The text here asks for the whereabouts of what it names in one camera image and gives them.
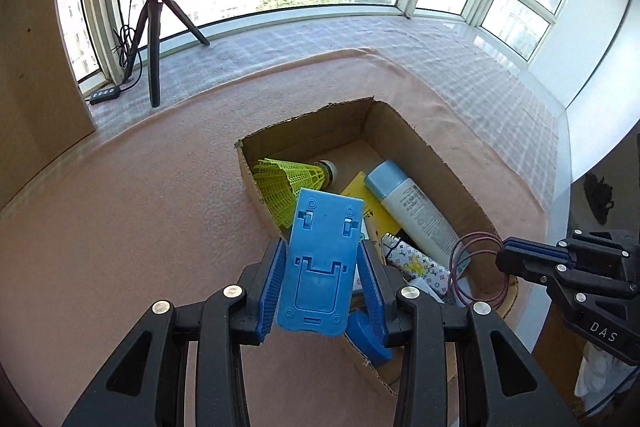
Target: window sill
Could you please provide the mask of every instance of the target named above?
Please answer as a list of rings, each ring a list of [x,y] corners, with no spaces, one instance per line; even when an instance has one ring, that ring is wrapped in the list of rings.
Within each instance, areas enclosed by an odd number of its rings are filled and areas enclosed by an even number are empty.
[[[82,96],[89,96],[92,92],[100,89],[102,86],[109,84],[109,81],[105,78],[104,73],[96,71],[94,74],[84,79],[78,87]]]
[[[432,17],[437,19],[446,19],[449,21],[465,22],[462,15],[456,15],[455,13],[440,12],[437,10],[427,10],[426,8],[416,7],[414,11],[414,17]]]
[[[249,15],[242,15],[232,19],[223,19],[221,21],[212,22],[208,25],[201,26],[199,29],[202,34],[213,41],[233,35],[236,33],[262,28],[265,26],[273,26],[287,22],[304,21],[311,19],[321,19],[328,17],[341,16],[358,16],[358,15],[402,15],[400,9],[396,6],[377,6],[377,5],[332,5],[332,6],[306,6],[301,8],[290,8],[283,10],[274,10],[271,12],[262,12]],[[190,31],[185,30],[174,36],[165,38],[160,41],[160,56],[165,57],[181,51],[183,49],[194,46],[198,43],[198,39],[194,37]],[[143,63],[146,62],[147,50],[146,46],[140,50]]]

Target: white cloth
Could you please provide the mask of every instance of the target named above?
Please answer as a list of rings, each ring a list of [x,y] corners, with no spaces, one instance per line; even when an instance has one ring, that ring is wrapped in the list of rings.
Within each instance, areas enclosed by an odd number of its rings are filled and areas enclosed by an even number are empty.
[[[606,351],[587,343],[584,346],[584,356],[580,363],[574,394],[582,399],[584,409],[589,410],[619,386],[633,370],[634,366],[626,365]],[[632,384],[633,381],[629,381],[618,392],[626,391]],[[607,403],[608,401],[593,413],[596,414]]]
[[[442,21],[334,17],[217,38],[208,47],[162,59],[160,108],[150,107],[146,89],[132,89],[90,110],[98,129],[113,134],[223,82],[344,48],[375,49],[431,87],[549,210],[556,180],[556,119],[528,87]],[[146,68],[141,84],[146,84]]]

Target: cardboard box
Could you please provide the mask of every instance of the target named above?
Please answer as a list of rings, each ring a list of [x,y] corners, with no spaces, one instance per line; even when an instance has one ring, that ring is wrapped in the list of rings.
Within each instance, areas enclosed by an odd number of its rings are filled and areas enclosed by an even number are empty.
[[[254,202],[260,219],[273,237],[289,237],[279,229],[262,203],[251,168],[262,158],[310,163],[330,160],[338,174],[328,191],[340,194],[360,171],[371,172],[384,160],[393,160],[433,201],[456,233],[484,231],[497,234],[489,218],[444,161],[402,119],[390,105],[364,98],[327,105],[270,127],[261,129],[236,143],[244,186]],[[502,287],[503,275],[488,255],[472,258],[465,271],[476,298],[495,296]],[[504,317],[518,293],[511,279],[509,292],[498,313]],[[361,368],[382,394],[395,395],[401,372],[401,349],[391,362],[375,370],[369,360],[346,337],[345,352]],[[447,344],[447,380],[456,374],[455,350]]]

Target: metal screw head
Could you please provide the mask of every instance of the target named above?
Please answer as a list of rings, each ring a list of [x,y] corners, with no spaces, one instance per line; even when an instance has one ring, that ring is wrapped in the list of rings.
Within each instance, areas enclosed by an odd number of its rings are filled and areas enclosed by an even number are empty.
[[[151,311],[153,311],[156,315],[162,315],[171,309],[171,304],[167,301],[158,301],[151,306]]]
[[[222,293],[225,295],[225,297],[229,297],[230,299],[232,299],[233,297],[242,295],[242,287],[238,286],[237,284],[232,284],[222,290]]]
[[[488,315],[489,313],[491,313],[491,306],[489,306],[489,304],[487,304],[486,302],[476,302],[474,304],[474,311],[478,315]]]
[[[420,290],[415,286],[405,286],[400,290],[400,293],[406,299],[417,299],[418,295],[420,295]]]

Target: wall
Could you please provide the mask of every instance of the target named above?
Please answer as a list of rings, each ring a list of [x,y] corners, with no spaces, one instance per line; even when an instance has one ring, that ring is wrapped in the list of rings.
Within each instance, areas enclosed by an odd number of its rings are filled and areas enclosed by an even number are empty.
[[[631,0],[598,69],[567,108],[576,180],[609,153],[640,119],[640,0]]]
[[[637,232],[639,228],[638,202],[640,187],[638,184],[638,133],[640,124],[616,145],[616,147],[590,169],[598,179],[604,176],[606,184],[613,187],[614,206],[609,211],[606,225],[598,224],[584,195],[584,176],[572,187],[571,213],[577,227],[598,231],[605,229],[623,229]]]
[[[0,0],[0,208],[94,130],[54,0]]]
[[[604,55],[628,0],[566,0],[529,71],[567,107]]]

